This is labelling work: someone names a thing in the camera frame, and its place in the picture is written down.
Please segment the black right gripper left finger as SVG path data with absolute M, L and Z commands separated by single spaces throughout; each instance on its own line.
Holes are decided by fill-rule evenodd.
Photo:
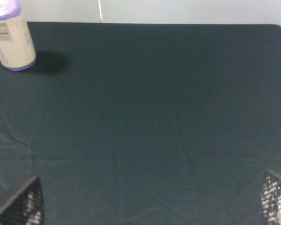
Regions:
M 41 180 L 26 178 L 0 194 L 0 225 L 42 225 L 44 199 Z

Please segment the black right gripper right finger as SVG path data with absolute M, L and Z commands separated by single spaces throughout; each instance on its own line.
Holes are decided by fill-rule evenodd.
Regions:
M 260 199 L 264 223 L 281 225 L 281 172 L 265 171 Z

